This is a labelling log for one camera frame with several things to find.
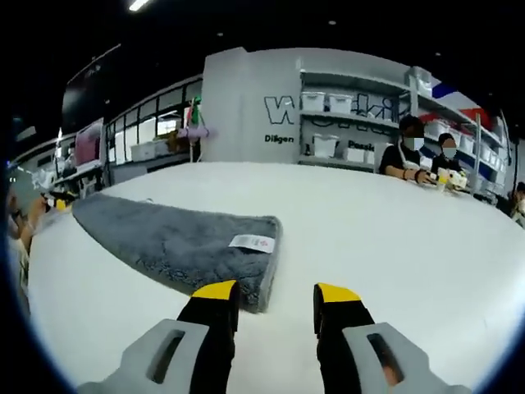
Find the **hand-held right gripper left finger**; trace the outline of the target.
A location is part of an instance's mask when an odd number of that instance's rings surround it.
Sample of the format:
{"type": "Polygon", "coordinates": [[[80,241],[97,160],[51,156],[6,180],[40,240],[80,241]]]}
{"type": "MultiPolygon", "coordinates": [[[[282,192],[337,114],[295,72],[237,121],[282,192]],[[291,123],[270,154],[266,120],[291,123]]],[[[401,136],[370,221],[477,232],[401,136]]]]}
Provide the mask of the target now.
{"type": "Polygon", "coordinates": [[[224,393],[235,357],[240,285],[199,288],[177,319],[163,319],[123,352],[119,367],[78,393],[224,393]]]}

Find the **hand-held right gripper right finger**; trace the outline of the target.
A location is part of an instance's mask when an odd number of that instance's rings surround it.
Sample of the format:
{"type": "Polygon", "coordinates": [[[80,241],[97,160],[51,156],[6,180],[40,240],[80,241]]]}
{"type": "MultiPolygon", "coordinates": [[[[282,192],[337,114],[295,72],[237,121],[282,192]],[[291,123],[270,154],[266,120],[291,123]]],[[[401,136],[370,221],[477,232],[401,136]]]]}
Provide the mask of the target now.
{"type": "Polygon", "coordinates": [[[325,393],[472,391],[436,376],[424,350],[388,323],[375,322],[345,287],[314,285],[313,326],[325,393]]]}

